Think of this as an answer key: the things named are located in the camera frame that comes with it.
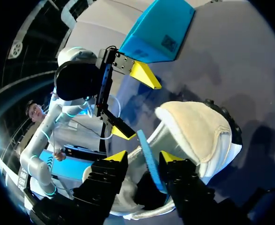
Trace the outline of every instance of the beige towel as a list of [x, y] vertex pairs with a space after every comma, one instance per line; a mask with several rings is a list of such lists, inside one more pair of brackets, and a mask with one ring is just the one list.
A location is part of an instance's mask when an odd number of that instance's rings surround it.
[[212, 158], [220, 134], [231, 135], [227, 120], [204, 103], [166, 102], [160, 108], [172, 115], [200, 163], [208, 162]]

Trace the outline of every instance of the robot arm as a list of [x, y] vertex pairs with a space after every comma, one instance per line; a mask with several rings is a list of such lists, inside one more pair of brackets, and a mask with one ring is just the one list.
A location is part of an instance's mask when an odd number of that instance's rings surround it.
[[21, 153], [20, 163], [22, 167], [30, 176], [34, 177], [39, 182], [42, 190], [49, 196], [55, 193], [56, 187], [52, 183], [48, 165], [42, 161], [39, 156], [49, 141], [55, 129], [55, 124], [70, 121], [87, 106], [88, 104], [86, 102], [83, 105], [65, 106], [62, 108], [60, 105], [55, 105], [51, 111], [48, 112], [31, 141]]

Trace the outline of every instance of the gray table surface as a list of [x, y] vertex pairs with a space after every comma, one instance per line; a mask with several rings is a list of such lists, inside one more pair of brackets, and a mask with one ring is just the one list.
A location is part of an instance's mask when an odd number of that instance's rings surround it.
[[[117, 97], [121, 118], [128, 125], [149, 137], [160, 122], [154, 109], [163, 102], [213, 99], [229, 110], [243, 131], [244, 142], [240, 154], [209, 183], [216, 189], [216, 200], [230, 197], [240, 206], [257, 187], [275, 187], [275, 35], [249, 3], [197, 8], [178, 59], [150, 67], [161, 81], [161, 90], [151, 90], [128, 76], [121, 84]], [[108, 145], [111, 155], [131, 152], [139, 143], [136, 138], [126, 141], [114, 136]], [[181, 221], [174, 211], [125, 223]]]

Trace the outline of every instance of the man's hand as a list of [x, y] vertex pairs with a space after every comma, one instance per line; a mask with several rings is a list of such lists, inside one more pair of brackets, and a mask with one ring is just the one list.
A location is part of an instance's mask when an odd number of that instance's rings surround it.
[[60, 162], [61, 162], [62, 160], [65, 160], [65, 159], [67, 158], [66, 154], [63, 153], [62, 151], [59, 152], [59, 153], [55, 152], [55, 153], [54, 153], [54, 157], [55, 157], [55, 159], [57, 159], [57, 160], [60, 161]]

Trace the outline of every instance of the man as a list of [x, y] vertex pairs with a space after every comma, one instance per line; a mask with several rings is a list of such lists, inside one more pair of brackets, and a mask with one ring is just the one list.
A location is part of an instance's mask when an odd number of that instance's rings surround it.
[[[42, 107], [36, 104], [33, 100], [27, 103], [26, 116], [29, 116], [32, 122], [42, 122], [46, 115], [47, 114], [43, 111]], [[58, 161], [66, 159], [66, 154], [62, 151], [60, 151], [59, 153], [54, 152], [54, 156]]]
[[[54, 94], [52, 100], [56, 99], [58, 96]], [[47, 114], [40, 105], [31, 100], [26, 105], [26, 115], [32, 122], [41, 123]], [[55, 158], [58, 161], [66, 159], [66, 154], [63, 152], [66, 144], [99, 151], [102, 126], [103, 122], [99, 118], [90, 118], [88, 115], [78, 115], [68, 124], [58, 124], [49, 139], [49, 143], [54, 148]]]

